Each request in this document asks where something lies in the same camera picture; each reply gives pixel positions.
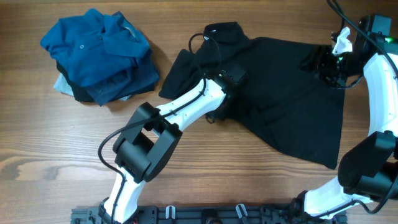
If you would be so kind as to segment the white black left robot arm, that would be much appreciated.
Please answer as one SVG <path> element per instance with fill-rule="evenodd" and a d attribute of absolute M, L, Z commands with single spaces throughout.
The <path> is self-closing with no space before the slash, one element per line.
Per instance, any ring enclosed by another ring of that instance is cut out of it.
<path fill-rule="evenodd" d="M 166 166 L 183 131 L 201 116 L 209 123 L 226 119 L 246 77 L 246 71 L 238 65 L 206 73 L 196 87 L 170 103 L 156 107 L 148 102 L 141 104 L 127 125 L 103 140 L 99 158 L 118 174 L 111 195 L 99 206 L 103 223 L 127 223 L 133 217 L 145 184 Z M 101 153 L 113 137 L 117 139 L 112 166 Z"/>

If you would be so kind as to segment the black polo shirt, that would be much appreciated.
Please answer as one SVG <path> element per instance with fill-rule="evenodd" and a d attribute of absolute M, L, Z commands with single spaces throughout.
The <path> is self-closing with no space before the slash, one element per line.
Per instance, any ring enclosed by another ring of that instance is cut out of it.
<path fill-rule="evenodd" d="M 179 52 L 159 96 L 174 100 L 198 84 L 201 72 L 237 66 L 246 77 L 227 118 L 283 154 L 336 168 L 345 93 L 300 68 L 315 46 L 250 39 L 237 22 L 207 25 L 204 33 L 195 54 Z"/>

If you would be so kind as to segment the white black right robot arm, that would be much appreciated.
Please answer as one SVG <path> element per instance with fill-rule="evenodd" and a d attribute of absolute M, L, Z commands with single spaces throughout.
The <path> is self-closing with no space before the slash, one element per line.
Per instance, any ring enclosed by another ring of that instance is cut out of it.
<path fill-rule="evenodd" d="M 388 200 L 397 200 L 397 39 L 389 35 L 391 18 L 371 14 L 350 29 L 332 34 L 331 47 L 318 47 L 301 68 L 335 89 L 350 76 L 368 84 L 369 135 L 341 159 L 338 175 L 321 187 L 294 198 L 287 217 L 291 223 L 341 223 L 344 210 L 360 205 L 376 214 Z"/>

